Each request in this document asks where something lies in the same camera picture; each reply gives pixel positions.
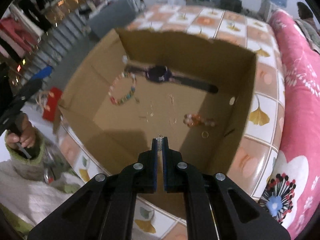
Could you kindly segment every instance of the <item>colorful beaded bracelet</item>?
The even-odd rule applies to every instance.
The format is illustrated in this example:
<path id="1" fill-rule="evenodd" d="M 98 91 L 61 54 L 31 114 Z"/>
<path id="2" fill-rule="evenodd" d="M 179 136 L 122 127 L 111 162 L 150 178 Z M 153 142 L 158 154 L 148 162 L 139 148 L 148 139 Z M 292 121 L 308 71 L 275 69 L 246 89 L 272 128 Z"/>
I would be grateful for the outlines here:
<path id="1" fill-rule="evenodd" d="M 126 94 L 125 96 L 123 96 L 120 99 L 115 99 L 112 96 L 112 91 L 114 90 L 116 84 L 118 83 L 118 81 L 120 79 L 129 78 L 129 77 L 132 78 L 132 83 L 133 83 L 129 93 Z M 125 101 L 128 101 L 133 96 L 133 94 L 134 94 L 134 92 L 136 90 L 136 82 L 137 82 L 137 79 L 136 79 L 135 75 L 132 74 L 132 73 L 122 72 L 119 76 L 117 76 L 116 79 L 113 81 L 112 85 L 109 87 L 108 95 L 110 96 L 111 103 L 113 105 L 119 106 L 119 105 L 122 105 Z"/>

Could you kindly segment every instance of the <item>wristwatch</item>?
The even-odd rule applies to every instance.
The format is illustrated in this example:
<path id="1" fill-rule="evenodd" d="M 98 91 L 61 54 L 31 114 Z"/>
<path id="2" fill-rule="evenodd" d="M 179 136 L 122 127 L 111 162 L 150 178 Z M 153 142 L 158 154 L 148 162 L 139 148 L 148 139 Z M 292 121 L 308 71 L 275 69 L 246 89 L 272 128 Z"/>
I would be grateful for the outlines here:
<path id="1" fill-rule="evenodd" d="M 149 68 L 139 68 L 131 65 L 127 65 L 126 72 L 143 75 L 147 80 L 156 83 L 162 82 L 174 82 L 193 88 L 201 89 L 209 93 L 217 93 L 218 87 L 212 84 L 208 84 L 203 81 L 194 80 L 191 78 L 183 77 L 181 75 L 173 74 L 166 66 L 155 65 Z"/>

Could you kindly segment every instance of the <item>patterned tablecloth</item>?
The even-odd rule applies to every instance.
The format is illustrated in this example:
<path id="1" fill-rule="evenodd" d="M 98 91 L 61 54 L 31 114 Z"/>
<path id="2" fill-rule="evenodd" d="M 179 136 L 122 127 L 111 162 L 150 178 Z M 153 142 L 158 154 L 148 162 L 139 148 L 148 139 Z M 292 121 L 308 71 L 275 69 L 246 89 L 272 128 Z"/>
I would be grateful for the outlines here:
<path id="1" fill-rule="evenodd" d="M 253 199 L 259 200 L 273 170 L 284 124 L 284 73 L 271 27 L 255 19 L 218 9 L 157 4 L 128 27 L 181 31 L 205 39 L 221 39 L 259 55 L 251 112 L 243 138 L 227 175 Z M 105 173 L 71 128 L 59 132 L 60 150 L 87 182 Z M 187 239 L 186 221 L 137 198 L 132 239 Z"/>

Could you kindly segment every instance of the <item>cardboard box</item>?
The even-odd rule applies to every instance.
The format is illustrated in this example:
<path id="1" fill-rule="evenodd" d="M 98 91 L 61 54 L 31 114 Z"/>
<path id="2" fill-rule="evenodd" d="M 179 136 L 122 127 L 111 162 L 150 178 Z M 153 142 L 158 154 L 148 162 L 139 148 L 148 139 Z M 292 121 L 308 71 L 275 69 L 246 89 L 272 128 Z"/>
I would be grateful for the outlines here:
<path id="1" fill-rule="evenodd" d="M 215 84 L 219 92 L 210 94 L 169 82 L 156 84 L 138 76 L 134 98 L 121 106 L 112 105 L 109 86 L 124 70 L 125 55 Z M 86 149 L 111 174 L 135 163 L 159 134 L 167 136 L 170 148 L 180 151 L 184 161 L 203 173 L 227 173 L 248 118 L 256 62 L 255 53 L 226 41 L 180 32 L 112 30 L 82 62 L 59 109 Z M 122 79 L 114 96 L 125 95 L 131 83 Z M 183 123 L 185 114 L 196 113 L 213 118 L 216 126 L 189 128 Z M 202 137 L 203 131 L 208 138 Z M 142 197 L 185 218 L 182 194 L 163 190 L 162 157 L 158 158 L 157 193 Z"/>

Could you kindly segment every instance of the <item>ring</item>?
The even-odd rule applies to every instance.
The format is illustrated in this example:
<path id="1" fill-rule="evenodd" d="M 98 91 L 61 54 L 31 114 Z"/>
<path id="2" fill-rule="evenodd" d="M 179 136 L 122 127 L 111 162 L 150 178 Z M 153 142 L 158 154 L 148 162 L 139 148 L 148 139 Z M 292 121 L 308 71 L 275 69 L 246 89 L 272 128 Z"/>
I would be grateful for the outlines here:
<path id="1" fill-rule="evenodd" d="M 207 131 L 203 131 L 201 136 L 202 136 L 202 138 L 206 139 L 209 137 L 209 133 Z"/>

